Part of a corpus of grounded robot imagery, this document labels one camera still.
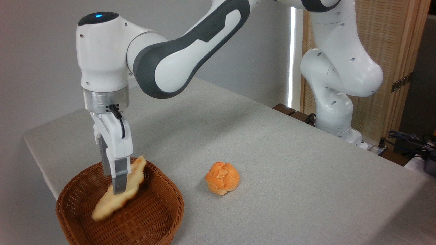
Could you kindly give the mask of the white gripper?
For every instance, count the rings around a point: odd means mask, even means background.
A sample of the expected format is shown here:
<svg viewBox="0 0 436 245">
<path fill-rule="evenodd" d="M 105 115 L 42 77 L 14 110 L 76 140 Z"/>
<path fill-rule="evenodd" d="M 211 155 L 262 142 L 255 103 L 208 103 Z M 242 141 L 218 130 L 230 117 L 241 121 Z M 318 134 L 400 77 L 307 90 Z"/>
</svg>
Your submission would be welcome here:
<svg viewBox="0 0 436 245">
<path fill-rule="evenodd" d="M 133 153 L 132 135 L 128 121 L 124 121 L 124 138 L 120 121 L 112 114 L 90 112 L 94 121 L 94 137 L 99 145 L 103 173 L 112 177 L 113 194 L 126 191 L 127 176 L 131 173 L 130 155 Z"/>
</svg>

